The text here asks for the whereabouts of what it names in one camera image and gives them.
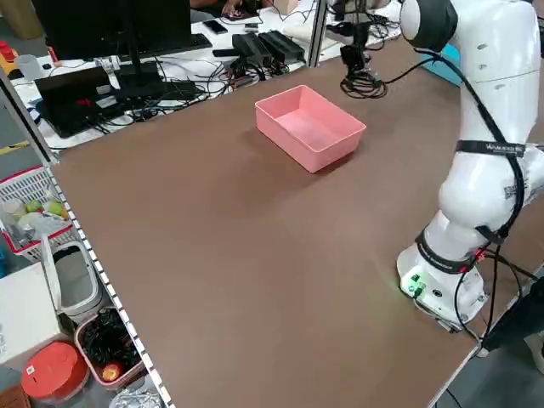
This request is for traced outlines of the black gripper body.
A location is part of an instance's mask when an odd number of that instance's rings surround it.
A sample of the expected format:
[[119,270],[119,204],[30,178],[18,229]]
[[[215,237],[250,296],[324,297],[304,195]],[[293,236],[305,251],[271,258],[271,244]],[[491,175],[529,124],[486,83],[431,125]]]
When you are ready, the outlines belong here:
[[364,48],[369,37],[370,22],[347,22],[348,39],[346,44],[356,48]]

